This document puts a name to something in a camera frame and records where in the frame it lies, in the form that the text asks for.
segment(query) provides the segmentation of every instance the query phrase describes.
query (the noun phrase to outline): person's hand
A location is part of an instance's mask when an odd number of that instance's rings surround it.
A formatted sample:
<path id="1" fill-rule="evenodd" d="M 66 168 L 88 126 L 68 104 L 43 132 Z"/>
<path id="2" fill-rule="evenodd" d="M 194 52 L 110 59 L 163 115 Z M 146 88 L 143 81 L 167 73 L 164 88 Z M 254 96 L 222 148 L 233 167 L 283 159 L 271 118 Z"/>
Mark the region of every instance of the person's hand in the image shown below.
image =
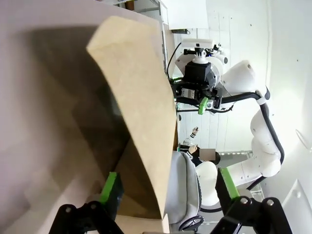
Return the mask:
<path id="1" fill-rule="evenodd" d="M 198 131 L 199 131 L 198 127 L 194 127 L 192 133 L 194 135 L 196 135 L 198 133 Z"/>
<path id="2" fill-rule="evenodd" d="M 192 146 L 189 148 L 190 154 L 194 153 L 196 150 L 197 150 L 197 145 L 192 145 Z"/>

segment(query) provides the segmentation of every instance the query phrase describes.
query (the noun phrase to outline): white wall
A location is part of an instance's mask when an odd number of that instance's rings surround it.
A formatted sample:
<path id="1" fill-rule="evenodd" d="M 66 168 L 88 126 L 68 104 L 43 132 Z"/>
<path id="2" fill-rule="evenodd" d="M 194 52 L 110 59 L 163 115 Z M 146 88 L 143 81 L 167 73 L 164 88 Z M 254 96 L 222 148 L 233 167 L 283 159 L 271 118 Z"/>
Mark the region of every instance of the white wall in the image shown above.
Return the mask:
<path id="1" fill-rule="evenodd" d="M 286 156 L 281 171 L 267 178 L 262 188 L 265 196 L 284 202 L 294 234 L 312 233 L 310 227 L 305 226 L 312 221 L 312 154 L 295 133 L 295 129 L 300 130 L 307 142 L 312 142 L 311 9 L 312 2 L 306 0 L 271 1 L 270 89 Z M 300 191 L 299 199 L 293 196 L 296 194 L 293 188 Z"/>
<path id="2" fill-rule="evenodd" d="M 231 55 L 227 69 L 241 60 L 248 59 L 257 77 L 267 81 L 270 70 L 270 33 L 268 6 L 265 0 L 207 0 L 209 29 L 207 36 L 229 48 Z M 235 104 L 226 114 L 183 113 L 180 141 L 195 126 L 200 128 L 195 142 L 202 148 L 218 151 L 241 151 L 251 149 L 250 122 L 258 105 L 254 100 Z"/>
<path id="3" fill-rule="evenodd" d="M 154 3 L 148 0 L 137 0 L 135 1 L 135 11 L 140 12 L 144 9 L 152 9 L 158 7 Z M 147 12 L 141 12 L 141 14 L 151 17 L 153 19 L 158 20 L 159 22 L 162 22 L 161 16 L 159 11 L 147 11 Z"/>
<path id="4" fill-rule="evenodd" d="M 206 0 L 168 1 L 169 29 L 207 28 Z"/>

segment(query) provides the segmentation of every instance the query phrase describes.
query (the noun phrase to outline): cardboard sheet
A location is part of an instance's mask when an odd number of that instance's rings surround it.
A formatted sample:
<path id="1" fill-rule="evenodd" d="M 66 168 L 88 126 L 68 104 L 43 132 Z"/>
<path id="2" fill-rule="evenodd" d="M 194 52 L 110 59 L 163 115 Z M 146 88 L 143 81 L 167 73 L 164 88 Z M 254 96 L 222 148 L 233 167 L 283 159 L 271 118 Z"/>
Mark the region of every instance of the cardboard sheet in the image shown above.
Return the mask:
<path id="1" fill-rule="evenodd" d="M 162 220 L 176 117 L 172 90 L 152 45 L 156 33 L 148 25 L 110 17 L 87 50 L 109 83 L 132 137 L 116 168 L 125 187 L 120 212 Z"/>
<path id="2" fill-rule="evenodd" d="M 117 215 L 115 221 L 121 230 L 126 230 L 126 232 L 124 231 L 126 234 L 140 234 L 143 232 L 170 233 L 167 216 L 164 216 L 161 221 Z"/>

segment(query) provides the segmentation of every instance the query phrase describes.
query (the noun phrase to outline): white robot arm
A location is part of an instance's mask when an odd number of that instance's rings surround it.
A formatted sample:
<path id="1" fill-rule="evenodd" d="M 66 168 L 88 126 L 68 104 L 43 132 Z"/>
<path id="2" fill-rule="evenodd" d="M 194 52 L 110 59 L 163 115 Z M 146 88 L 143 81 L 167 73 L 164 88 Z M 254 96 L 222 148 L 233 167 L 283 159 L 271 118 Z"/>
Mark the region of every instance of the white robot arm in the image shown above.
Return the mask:
<path id="1" fill-rule="evenodd" d="M 268 90 L 264 84 L 256 82 L 253 68 L 248 61 L 240 62 L 225 73 L 221 79 L 224 88 L 231 96 L 256 92 L 261 96 L 257 103 L 260 106 L 268 107 L 266 104 L 270 98 L 267 95 Z M 270 120 L 272 116 L 273 113 L 269 113 L 266 118 Z M 252 182 L 262 176 L 271 177 L 277 174 L 281 168 L 281 152 L 275 143 L 278 139 L 274 139 L 272 136 L 261 110 L 254 115 L 250 130 L 253 134 L 253 157 L 228 167 L 236 186 Z"/>
<path id="2" fill-rule="evenodd" d="M 211 64 L 211 71 L 209 74 L 205 73 L 204 80 L 211 89 L 217 85 L 222 87 L 222 102 L 219 110 L 226 109 L 236 101 L 247 98 L 254 98 L 260 106 L 260 110 L 251 121 L 251 132 L 254 136 L 252 140 L 253 157 L 228 167 L 235 185 L 254 181 L 248 187 L 248 189 L 252 189 L 264 178 L 277 174 L 284 159 L 284 151 L 270 121 L 273 116 L 269 112 L 267 104 L 270 92 L 265 84 L 257 82 L 249 61 L 244 60 L 224 73 L 223 66 L 227 63 L 225 50 L 216 46 L 213 40 L 188 39 L 182 42 L 182 46 L 195 48 L 195 51 L 184 50 L 184 54 L 175 62 L 183 75 L 185 75 L 186 67 L 189 64 L 193 66 L 199 64 L 199 67 L 202 64 Z M 192 93 L 192 96 L 188 96 L 190 99 L 195 99 L 196 91 L 192 92 L 188 87 L 184 90 Z"/>

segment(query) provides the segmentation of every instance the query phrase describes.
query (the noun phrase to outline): cardboard box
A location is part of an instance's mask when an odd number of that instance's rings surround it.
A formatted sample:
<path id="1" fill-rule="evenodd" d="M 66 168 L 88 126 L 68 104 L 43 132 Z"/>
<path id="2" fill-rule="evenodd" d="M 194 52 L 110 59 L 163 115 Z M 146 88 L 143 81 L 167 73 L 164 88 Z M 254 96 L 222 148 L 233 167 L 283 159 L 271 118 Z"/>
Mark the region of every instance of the cardboard box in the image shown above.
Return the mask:
<path id="1" fill-rule="evenodd" d="M 118 103 L 131 139 L 118 162 L 125 194 L 116 223 L 126 234 L 169 232 L 164 214 L 175 104 L 152 41 L 156 28 L 108 18 L 87 46 Z"/>

